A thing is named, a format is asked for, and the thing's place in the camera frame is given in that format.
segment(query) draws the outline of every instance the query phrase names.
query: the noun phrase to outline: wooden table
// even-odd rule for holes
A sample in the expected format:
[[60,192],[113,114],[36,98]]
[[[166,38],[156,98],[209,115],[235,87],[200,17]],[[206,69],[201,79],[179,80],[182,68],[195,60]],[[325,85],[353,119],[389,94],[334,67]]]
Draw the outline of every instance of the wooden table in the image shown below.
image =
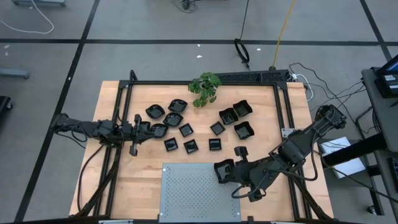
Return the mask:
[[[288,83],[288,87],[295,127],[299,129],[305,128],[312,123],[305,89],[302,83]],[[103,82],[94,115],[95,121],[111,119],[117,90],[118,82]],[[282,99],[285,127],[288,127],[283,93],[280,91],[279,94]],[[126,91],[123,93],[122,102],[124,102],[125,96]],[[253,161],[268,156],[268,152],[281,142],[274,91],[271,86],[221,86],[217,90],[217,100],[214,103],[206,105],[204,108],[195,109],[192,105],[195,95],[188,92],[186,85],[134,85],[128,120],[133,123],[134,115],[140,114],[143,121],[150,121],[151,124],[161,123],[164,117],[159,120],[151,119],[146,115],[145,109],[150,105],[159,104],[168,113],[167,107],[174,99],[182,99],[188,102],[188,107],[182,113],[184,119],[181,125],[190,123],[194,133],[183,138],[178,128],[169,128],[166,137],[150,139],[142,145],[138,145],[139,152],[137,157],[132,157],[129,154],[131,143],[126,143],[119,165],[111,218],[157,218],[160,207],[162,164],[164,162],[220,162],[229,158],[238,160],[239,158],[234,154],[234,147],[236,146],[246,146],[249,152],[248,159]],[[212,133],[210,126],[217,121],[221,121],[218,112],[232,107],[233,103],[241,100],[248,101],[253,108],[253,113],[240,118],[237,123],[225,126],[226,131],[218,136],[218,138],[221,138],[223,149],[221,151],[209,151],[208,139],[216,137]],[[233,125],[242,121],[250,122],[255,136],[240,141],[234,132]],[[173,137],[178,142],[178,149],[166,152],[164,140]],[[196,140],[199,151],[188,155],[183,143],[191,139]],[[83,164],[99,146],[97,140],[90,139],[88,141]],[[88,201],[98,186],[104,152],[105,150],[103,149],[87,165],[82,180],[82,205]],[[315,155],[315,161],[319,170],[319,177],[314,182],[307,182],[307,189],[326,214],[332,217],[333,212],[325,176],[322,172],[321,160],[317,154]],[[307,159],[303,170],[306,177],[313,177],[314,173],[310,159]],[[100,214],[104,213],[107,196],[108,193],[105,190]],[[298,190],[297,199],[300,216],[305,217],[302,196]],[[248,216],[253,216],[257,221],[294,220],[288,181],[286,176],[282,174],[267,189],[267,196],[262,200],[251,203],[247,198],[244,198],[241,199],[240,203],[243,220],[247,220]],[[75,192],[70,214],[76,212]]]

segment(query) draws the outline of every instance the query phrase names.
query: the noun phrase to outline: potted plant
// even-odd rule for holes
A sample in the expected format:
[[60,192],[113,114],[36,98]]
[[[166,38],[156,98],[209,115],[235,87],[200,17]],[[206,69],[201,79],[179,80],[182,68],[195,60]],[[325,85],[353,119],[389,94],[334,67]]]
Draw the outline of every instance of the potted plant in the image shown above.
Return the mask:
[[199,78],[194,78],[188,85],[190,92],[199,94],[199,98],[193,101],[194,107],[204,107],[207,101],[214,102],[217,99],[216,90],[220,85],[220,79],[211,72],[205,72]]

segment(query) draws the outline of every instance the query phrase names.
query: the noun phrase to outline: perforated metal plate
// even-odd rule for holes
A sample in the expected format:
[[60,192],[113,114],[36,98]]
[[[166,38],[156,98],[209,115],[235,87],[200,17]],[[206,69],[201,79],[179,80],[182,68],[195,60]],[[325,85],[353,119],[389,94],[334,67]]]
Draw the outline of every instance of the perforated metal plate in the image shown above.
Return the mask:
[[240,222],[237,183],[219,184],[212,163],[163,164],[159,222]]

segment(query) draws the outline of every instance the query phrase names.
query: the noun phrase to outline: robotic arm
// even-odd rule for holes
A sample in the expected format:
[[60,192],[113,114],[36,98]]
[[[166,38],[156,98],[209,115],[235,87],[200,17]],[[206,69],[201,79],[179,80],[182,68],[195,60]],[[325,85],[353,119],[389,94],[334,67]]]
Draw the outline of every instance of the robotic arm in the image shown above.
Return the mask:
[[[264,197],[266,189],[280,173],[284,173],[293,178],[314,211],[318,210],[319,206],[305,190],[300,179],[295,175],[295,171],[304,165],[305,158],[309,154],[313,156],[313,144],[329,130],[344,128],[345,119],[346,116],[333,105],[321,106],[317,111],[315,121],[310,126],[302,131],[294,131],[274,148],[268,157],[256,161],[249,162],[246,157],[248,155],[246,147],[238,146],[234,150],[237,156],[241,156],[240,161],[234,162],[233,159],[227,159],[214,164],[218,182],[220,184],[240,183],[241,186],[232,193],[232,197],[249,197],[250,202],[255,202]],[[235,195],[243,187],[249,187],[250,192],[245,195]]]
[[122,147],[124,141],[132,141],[130,154],[137,156],[137,144],[151,139],[154,135],[141,126],[141,116],[134,117],[135,125],[123,122],[121,125],[114,125],[110,120],[104,121],[78,121],[71,119],[67,114],[59,114],[52,121],[50,128],[53,132],[71,131],[76,139],[75,133],[83,134],[86,138],[94,138],[106,147]]

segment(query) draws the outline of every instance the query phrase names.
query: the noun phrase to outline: black stand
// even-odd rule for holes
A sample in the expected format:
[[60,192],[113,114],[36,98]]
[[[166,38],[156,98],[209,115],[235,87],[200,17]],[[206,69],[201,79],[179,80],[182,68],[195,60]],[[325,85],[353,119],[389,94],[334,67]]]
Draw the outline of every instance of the black stand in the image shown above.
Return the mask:
[[[363,134],[361,125],[359,123],[359,119],[362,118],[366,113],[368,113],[372,109],[373,108],[370,106],[366,111],[361,113],[355,120],[355,125],[363,140],[325,156],[324,160],[326,164],[328,164],[329,166],[334,166],[337,164],[341,164],[342,162],[346,162],[351,159],[363,156],[372,188],[376,189],[376,184],[372,177],[375,175],[380,175],[380,171],[378,165],[375,166],[369,165],[369,161],[368,158],[366,157],[366,154],[372,153],[376,150],[385,150],[387,147],[386,141],[384,140],[384,136],[382,135],[382,133],[375,134],[369,138],[365,138],[365,135]],[[381,205],[380,196],[371,190],[369,190],[369,193],[371,194],[373,206],[368,207],[368,211],[371,212],[370,210],[372,210],[372,213],[375,213],[376,215],[384,215],[384,210]]]

